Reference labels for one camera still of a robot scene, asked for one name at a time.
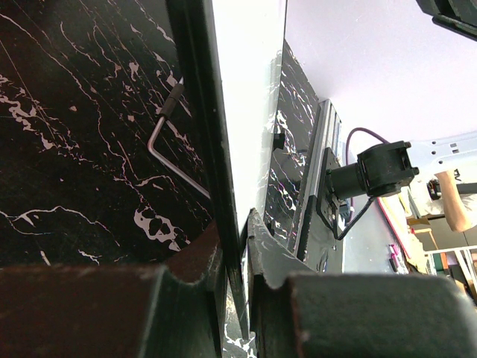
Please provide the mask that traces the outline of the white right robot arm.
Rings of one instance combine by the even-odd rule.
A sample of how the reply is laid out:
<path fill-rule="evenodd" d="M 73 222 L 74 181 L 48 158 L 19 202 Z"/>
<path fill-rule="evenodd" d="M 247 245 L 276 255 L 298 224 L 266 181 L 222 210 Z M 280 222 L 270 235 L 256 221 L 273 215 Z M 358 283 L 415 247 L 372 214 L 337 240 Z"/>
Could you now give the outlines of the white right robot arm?
<path fill-rule="evenodd" d="M 432 22 L 476 41 L 476 1 L 416 1 Z M 318 200 L 331 208 L 349 198 L 394 195 L 418 175 L 459 169 L 476 160 L 476 131 L 424 141 L 388 142 L 357 155 L 356 163 L 336 166 L 332 149 L 325 148 L 318 186 Z"/>

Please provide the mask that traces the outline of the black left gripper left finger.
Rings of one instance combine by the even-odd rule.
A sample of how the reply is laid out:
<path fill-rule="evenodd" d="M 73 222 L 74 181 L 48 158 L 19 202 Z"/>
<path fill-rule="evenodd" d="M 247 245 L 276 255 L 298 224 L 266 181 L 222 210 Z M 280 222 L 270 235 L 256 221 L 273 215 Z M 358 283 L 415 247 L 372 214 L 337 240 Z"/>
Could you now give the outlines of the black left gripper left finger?
<path fill-rule="evenodd" d="M 1 270 L 3 357 L 220 357 L 216 223 L 164 263 Z"/>

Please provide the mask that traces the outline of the white whiteboard with dark frame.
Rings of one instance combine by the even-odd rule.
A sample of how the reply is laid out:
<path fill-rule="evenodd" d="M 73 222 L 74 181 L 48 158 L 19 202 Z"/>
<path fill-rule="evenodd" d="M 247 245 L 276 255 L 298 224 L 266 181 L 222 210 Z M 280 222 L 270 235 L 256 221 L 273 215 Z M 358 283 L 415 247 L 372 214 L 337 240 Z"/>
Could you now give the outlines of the white whiteboard with dark frame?
<path fill-rule="evenodd" d="M 236 314 L 248 337 L 242 257 L 249 212 L 265 208 L 287 4 L 169 1 L 167 11 Z"/>

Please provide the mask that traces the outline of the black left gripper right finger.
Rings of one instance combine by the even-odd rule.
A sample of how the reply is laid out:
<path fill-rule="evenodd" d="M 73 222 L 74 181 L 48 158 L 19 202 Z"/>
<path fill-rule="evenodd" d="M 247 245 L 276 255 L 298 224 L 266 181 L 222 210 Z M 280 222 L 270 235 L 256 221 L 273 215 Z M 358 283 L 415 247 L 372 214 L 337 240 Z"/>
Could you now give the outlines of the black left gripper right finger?
<path fill-rule="evenodd" d="M 259 357 L 474 357 L 476 308 L 422 274 L 318 274 L 247 218 L 250 329 Z"/>

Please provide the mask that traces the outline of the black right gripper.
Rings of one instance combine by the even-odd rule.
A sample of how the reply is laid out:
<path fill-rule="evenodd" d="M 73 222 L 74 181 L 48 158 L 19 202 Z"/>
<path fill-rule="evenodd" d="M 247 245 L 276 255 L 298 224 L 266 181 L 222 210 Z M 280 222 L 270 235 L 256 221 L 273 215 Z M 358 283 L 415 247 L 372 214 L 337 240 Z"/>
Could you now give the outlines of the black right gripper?
<path fill-rule="evenodd" d="M 416 0 L 416 3 L 435 25 L 476 41 L 476 0 Z"/>

